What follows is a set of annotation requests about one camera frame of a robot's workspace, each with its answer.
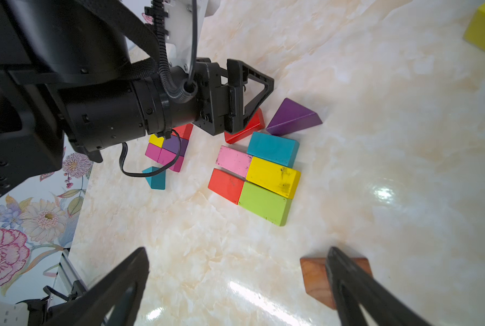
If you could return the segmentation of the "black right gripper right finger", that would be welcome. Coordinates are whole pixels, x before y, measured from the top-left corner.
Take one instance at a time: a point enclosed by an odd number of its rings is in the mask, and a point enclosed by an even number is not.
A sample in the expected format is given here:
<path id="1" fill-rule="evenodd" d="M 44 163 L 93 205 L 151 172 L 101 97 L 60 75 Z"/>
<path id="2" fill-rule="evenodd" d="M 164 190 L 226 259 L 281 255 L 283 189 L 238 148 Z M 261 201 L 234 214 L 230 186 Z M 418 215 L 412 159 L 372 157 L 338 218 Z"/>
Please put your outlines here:
<path id="1" fill-rule="evenodd" d="M 325 263 L 342 325 L 367 325 L 361 307 L 378 325 L 428 325 L 338 247 L 331 247 Z"/>

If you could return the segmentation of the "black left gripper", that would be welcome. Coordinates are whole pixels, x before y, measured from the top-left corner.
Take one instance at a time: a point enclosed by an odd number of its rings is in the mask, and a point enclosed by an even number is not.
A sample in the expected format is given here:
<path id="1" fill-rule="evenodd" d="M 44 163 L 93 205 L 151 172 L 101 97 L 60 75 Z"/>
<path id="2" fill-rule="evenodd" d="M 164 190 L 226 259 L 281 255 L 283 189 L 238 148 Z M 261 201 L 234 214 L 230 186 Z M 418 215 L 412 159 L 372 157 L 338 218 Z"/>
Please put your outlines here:
<path id="1" fill-rule="evenodd" d="M 243 131 L 260 105 L 272 94 L 275 80 L 248 64 L 227 60 L 227 68 L 206 59 L 196 64 L 195 95 L 176 103 L 164 93 L 158 76 L 144 80 L 144 118 L 148 134 L 168 136 L 170 130 L 193 123 L 208 134 Z"/>

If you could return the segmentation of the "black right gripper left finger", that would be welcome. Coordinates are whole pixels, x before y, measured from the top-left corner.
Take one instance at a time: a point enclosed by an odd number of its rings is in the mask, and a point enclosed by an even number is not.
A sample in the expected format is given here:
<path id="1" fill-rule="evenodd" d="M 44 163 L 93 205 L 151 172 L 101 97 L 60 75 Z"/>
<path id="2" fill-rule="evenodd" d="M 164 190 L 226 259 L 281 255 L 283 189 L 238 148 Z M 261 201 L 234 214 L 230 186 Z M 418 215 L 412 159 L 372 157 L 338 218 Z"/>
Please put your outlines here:
<path id="1" fill-rule="evenodd" d="M 149 267 L 145 248 L 137 248 L 82 297 L 62 304 L 45 324 L 134 325 Z"/>

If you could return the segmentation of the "red rectangular block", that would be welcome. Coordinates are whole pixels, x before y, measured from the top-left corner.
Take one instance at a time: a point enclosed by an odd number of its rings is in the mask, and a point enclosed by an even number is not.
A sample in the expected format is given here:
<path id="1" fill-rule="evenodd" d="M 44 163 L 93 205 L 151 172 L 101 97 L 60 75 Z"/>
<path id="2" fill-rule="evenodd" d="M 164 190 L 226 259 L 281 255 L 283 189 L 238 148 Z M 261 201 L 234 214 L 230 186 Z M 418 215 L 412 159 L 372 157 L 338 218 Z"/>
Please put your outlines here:
<path id="1" fill-rule="evenodd" d="M 183 126 L 179 126 L 174 128 L 175 132 L 172 134 L 173 137 L 179 136 L 180 139 L 185 139 L 186 141 L 190 140 L 192 130 L 194 125 L 193 124 L 186 124 Z"/>
<path id="2" fill-rule="evenodd" d="M 238 141 L 241 141 L 247 137 L 252 136 L 254 132 L 262 130 L 265 127 L 266 127 L 266 124 L 264 122 L 262 110 L 258 108 L 244 130 L 235 134 L 230 134 L 227 132 L 224 133 L 225 142 L 228 144 L 234 144 Z"/>
<path id="3" fill-rule="evenodd" d="M 214 169 L 209 181 L 208 189 L 238 205 L 245 182 L 229 173 Z"/>

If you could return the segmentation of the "purple triangle block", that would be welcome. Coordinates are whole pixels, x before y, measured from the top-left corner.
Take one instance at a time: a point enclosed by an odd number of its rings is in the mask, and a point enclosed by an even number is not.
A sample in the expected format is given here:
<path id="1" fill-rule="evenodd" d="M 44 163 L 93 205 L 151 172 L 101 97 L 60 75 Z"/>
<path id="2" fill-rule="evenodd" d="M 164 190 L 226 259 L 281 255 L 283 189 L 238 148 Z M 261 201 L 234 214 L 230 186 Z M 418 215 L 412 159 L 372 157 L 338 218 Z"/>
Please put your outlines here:
<path id="1" fill-rule="evenodd" d="M 266 131 L 274 136 L 284 136 L 322 125 L 322 123 L 316 112 L 286 98 L 266 127 Z"/>

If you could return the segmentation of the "teal small block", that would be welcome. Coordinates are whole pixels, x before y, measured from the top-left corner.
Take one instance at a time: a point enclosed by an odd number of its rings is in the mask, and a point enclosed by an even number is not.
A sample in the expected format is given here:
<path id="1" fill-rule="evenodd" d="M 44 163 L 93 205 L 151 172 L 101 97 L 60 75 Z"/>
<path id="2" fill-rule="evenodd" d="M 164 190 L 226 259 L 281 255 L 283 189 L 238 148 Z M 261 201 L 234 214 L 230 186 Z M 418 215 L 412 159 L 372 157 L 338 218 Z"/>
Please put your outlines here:
<path id="1" fill-rule="evenodd" d="M 250 156 L 292 168 L 299 147 L 300 144 L 296 140 L 254 132 L 247 153 Z"/>

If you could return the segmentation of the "pink rectangular block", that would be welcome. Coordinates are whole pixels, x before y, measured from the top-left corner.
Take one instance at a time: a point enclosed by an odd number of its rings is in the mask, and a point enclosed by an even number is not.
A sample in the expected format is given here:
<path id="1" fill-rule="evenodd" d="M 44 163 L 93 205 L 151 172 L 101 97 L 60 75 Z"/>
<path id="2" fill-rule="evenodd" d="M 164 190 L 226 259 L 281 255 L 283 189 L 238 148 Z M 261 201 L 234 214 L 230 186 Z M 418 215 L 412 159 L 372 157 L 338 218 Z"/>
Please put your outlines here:
<path id="1" fill-rule="evenodd" d="M 221 146 L 215 164 L 245 179 L 252 159 L 253 156 L 247 153 Z"/>

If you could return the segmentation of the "purple rectangular block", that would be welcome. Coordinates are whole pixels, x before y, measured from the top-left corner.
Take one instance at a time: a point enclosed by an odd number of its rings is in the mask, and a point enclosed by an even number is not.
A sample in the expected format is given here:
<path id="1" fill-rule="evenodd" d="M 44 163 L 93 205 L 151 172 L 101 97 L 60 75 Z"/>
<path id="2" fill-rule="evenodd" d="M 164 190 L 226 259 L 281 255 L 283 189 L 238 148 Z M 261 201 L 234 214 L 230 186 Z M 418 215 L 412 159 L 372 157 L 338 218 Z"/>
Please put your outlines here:
<path id="1" fill-rule="evenodd" d="M 179 154 L 180 156 L 185 156 L 185 152 L 188 148 L 189 141 L 184 138 L 178 138 L 175 135 L 172 135 L 170 139 L 166 139 L 163 142 L 162 148 L 175 153 Z"/>

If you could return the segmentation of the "yellow rectangular block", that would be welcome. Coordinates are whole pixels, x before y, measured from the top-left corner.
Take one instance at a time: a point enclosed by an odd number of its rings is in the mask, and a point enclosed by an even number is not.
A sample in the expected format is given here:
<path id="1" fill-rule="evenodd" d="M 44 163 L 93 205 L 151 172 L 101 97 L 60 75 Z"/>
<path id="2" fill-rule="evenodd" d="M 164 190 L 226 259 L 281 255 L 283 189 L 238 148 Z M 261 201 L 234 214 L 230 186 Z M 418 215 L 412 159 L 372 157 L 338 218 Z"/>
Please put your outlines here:
<path id="1" fill-rule="evenodd" d="M 152 134 L 149 138 L 149 143 L 159 148 L 163 148 L 164 141 L 164 137 L 157 137 L 155 134 Z"/>
<path id="2" fill-rule="evenodd" d="M 300 177 L 300 171 L 254 156 L 245 179 L 282 197 L 293 199 Z"/>

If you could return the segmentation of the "green rectangular block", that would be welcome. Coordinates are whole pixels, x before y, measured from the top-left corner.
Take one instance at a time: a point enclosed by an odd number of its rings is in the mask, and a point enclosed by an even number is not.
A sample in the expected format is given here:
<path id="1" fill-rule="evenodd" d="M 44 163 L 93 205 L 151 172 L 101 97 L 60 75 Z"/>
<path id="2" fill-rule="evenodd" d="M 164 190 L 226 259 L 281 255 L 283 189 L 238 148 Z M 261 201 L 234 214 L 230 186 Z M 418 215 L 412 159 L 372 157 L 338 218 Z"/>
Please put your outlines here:
<path id="1" fill-rule="evenodd" d="M 291 199 L 253 183 L 245 182 L 238 205 L 272 224 L 282 227 L 287 222 L 291 202 Z"/>

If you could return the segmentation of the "magenta rectangular block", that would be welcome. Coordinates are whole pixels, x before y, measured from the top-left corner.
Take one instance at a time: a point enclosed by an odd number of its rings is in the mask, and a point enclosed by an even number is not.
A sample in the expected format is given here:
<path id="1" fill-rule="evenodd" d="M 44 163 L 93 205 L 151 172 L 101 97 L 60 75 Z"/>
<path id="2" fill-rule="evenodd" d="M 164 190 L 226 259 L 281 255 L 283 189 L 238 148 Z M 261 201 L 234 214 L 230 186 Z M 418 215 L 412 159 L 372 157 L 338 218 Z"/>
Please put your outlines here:
<path id="1" fill-rule="evenodd" d="M 166 165 L 168 163 L 171 163 L 175 158 L 176 158 L 175 153 L 170 152 L 167 149 L 161 149 L 157 162 L 160 163 L 161 165 Z M 176 163 L 174 163 L 171 167 L 169 167 L 169 169 L 176 173 L 179 173 L 181 171 L 183 163 L 184 163 L 184 157 L 179 156 Z"/>
<path id="2" fill-rule="evenodd" d="M 159 157 L 161 152 L 162 152 L 162 148 L 152 143 L 148 143 L 147 149 L 145 151 L 145 155 L 151 160 L 153 160 L 154 162 L 159 162 Z"/>

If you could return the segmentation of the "teal triangle block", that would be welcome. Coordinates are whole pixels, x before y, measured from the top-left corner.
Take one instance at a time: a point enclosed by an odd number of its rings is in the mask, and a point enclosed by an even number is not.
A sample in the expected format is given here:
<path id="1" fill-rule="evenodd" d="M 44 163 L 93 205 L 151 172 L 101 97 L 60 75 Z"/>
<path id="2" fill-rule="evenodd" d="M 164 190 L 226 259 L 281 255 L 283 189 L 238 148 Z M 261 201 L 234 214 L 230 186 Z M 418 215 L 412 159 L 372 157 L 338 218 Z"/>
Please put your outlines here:
<path id="1" fill-rule="evenodd" d="M 159 170 L 158 167 L 149 167 L 142 171 L 144 174 L 152 173 Z M 155 176 L 145 178 L 151 189 L 165 190 L 166 189 L 166 171 L 163 171 Z"/>

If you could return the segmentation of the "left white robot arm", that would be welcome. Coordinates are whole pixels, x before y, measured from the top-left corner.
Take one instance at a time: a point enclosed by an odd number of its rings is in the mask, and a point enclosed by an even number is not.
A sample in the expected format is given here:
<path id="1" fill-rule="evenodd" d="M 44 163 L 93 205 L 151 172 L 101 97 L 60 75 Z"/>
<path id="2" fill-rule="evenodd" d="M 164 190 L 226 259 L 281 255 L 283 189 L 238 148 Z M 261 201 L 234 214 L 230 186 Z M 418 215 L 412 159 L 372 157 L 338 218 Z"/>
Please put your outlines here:
<path id="1" fill-rule="evenodd" d="M 239 133 L 274 90 L 242 61 L 197 55 L 217 1 L 0 1 L 0 198 L 61 169 L 64 143 L 93 162 L 192 123 Z"/>

